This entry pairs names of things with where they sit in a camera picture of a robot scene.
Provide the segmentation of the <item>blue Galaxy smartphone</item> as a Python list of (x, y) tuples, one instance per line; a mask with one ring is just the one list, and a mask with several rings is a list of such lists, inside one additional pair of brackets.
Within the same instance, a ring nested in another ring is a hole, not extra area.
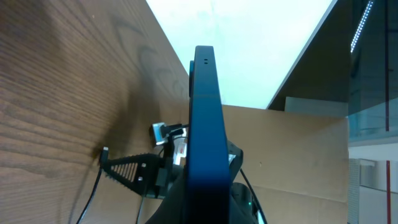
[(197, 46), (190, 76), (185, 223), (228, 223), (230, 173), (212, 46)]

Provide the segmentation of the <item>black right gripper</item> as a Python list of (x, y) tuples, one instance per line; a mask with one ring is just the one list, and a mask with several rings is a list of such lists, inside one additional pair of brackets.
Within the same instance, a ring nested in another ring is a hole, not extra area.
[[(187, 155), (187, 143), (168, 142), (162, 148), (173, 147), (171, 156), (139, 154), (119, 159), (101, 158), (101, 169), (106, 175), (133, 192), (148, 198), (163, 199), (177, 178), (183, 174), (183, 160)], [(228, 141), (228, 162), (231, 182), (243, 164), (243, 150)]]

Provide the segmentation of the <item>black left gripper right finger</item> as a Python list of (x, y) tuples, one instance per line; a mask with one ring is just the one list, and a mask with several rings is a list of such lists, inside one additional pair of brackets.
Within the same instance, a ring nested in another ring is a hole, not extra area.
[(229, 224), (258, 224), (254, 217), (245, 215), (235, 202), (229, 204)]

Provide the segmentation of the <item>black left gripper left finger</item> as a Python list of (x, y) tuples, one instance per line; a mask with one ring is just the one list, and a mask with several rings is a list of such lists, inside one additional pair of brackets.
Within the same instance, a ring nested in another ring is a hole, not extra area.
[(185, 178), (180, 175), (163, 199), (159, 208), (146, 221), (146, 224), (181, 224), (185, 196)]

